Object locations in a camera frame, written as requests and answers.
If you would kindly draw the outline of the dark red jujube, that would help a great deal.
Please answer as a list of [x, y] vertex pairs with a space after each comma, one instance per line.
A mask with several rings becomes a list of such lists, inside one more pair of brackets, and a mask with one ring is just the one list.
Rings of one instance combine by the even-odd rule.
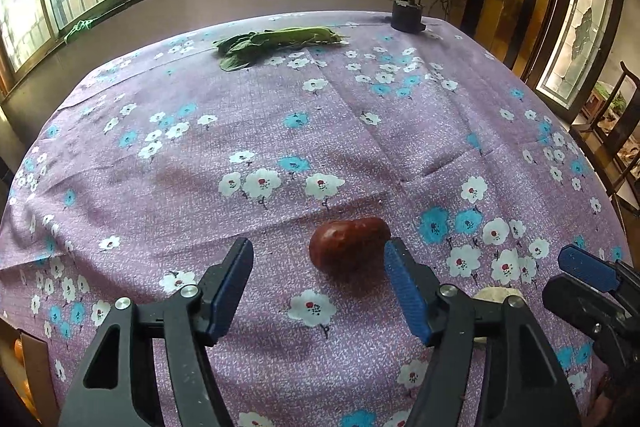
[[309, 259], [322, 273], [342, 277], [380, 260], [389, 239], [390, 227], [381, 218], [334, 220], [311, 235]]

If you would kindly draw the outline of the orange tangerine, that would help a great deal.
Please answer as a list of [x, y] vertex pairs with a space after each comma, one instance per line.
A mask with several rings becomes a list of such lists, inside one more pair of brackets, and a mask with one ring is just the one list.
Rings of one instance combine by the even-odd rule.
[[21, 339], [17, 339], [14, 341], [13, 351], [17, 361], [19, 361], [21, 365], [24, 365], [25, 364], [24, 349], [23, 349], [23, 343]]

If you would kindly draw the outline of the cardboard box tray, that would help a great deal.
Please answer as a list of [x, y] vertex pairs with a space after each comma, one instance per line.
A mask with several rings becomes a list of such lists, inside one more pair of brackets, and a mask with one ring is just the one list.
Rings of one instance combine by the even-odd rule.
[[[24, 365], [14, 355], [17, 339], [23, 343]], [[1, 320], [1, 425], [57, 426], [59, 418], [48, 344]]]

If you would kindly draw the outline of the white yam piece far right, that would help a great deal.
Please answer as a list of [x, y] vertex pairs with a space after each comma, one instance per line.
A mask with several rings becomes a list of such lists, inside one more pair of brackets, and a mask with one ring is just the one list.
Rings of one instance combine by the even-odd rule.
[[521, 291], [509, 287], [488, 286], [473, 297], [475, 310], [474, 343], [489, 339], [513, 339], [518, 330], [518, 312], [526, 303]]

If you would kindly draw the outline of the dark wooden chair right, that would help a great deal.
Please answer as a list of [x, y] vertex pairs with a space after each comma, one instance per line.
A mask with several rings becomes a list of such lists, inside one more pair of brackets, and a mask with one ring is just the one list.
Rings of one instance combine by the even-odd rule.
[[628, 187], [639, 202], [639, 76], [620, 62], [620, 77], [585, 124], [570, 136], [585, 153], [608, 196]]

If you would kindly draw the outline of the wooden door glass panel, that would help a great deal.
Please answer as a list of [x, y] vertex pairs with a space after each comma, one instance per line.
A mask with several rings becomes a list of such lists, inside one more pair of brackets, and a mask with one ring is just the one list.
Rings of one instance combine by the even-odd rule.
[[525, 81], [567, 124], [585, 105], [602, 72], [623, 4], [624, 0], [551, 2], [541, 44]]

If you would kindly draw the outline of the purple floral tablecloth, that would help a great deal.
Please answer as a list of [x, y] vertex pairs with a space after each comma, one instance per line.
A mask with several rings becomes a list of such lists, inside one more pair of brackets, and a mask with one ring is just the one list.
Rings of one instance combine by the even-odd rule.
[[[326, 26], [338, 46], [225, 72], [213, 42]], [[471, 38], [381, 14], [291, 14], [203, 28], [90, 72], [18, 168], [1, 221], [1, 315], [43, 339], [64, 397], [115, 301], [172, 295], [239, 236], [255, 264], [210, 351], [239, 426], [399, 426], [431, 355], [384, 275], [332, 280], [314, 230], [383, 219], [468, 294], [521, 291], [586, 411], [602, 369], [544, 309], [560, 249], [628, 255], [584, 153], [551, 110]]]

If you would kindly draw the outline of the small dark jar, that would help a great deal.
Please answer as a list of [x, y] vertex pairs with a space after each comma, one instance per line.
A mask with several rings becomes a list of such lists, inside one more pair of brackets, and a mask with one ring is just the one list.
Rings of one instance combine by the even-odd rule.
[[421, 0], [394, 0], [390, 26], [407, 34], [420, 34], [426, 28], [422, 15]]

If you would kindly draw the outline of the green leafy vegetable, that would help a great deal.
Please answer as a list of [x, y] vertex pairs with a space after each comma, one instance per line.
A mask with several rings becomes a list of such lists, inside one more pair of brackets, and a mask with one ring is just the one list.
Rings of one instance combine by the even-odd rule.
[[345, 36], [326, 26], [250, 31], [213, 42], [219, 66], [225, 72], [247, 68], [272, 52], [305, 46], [338, 46]]

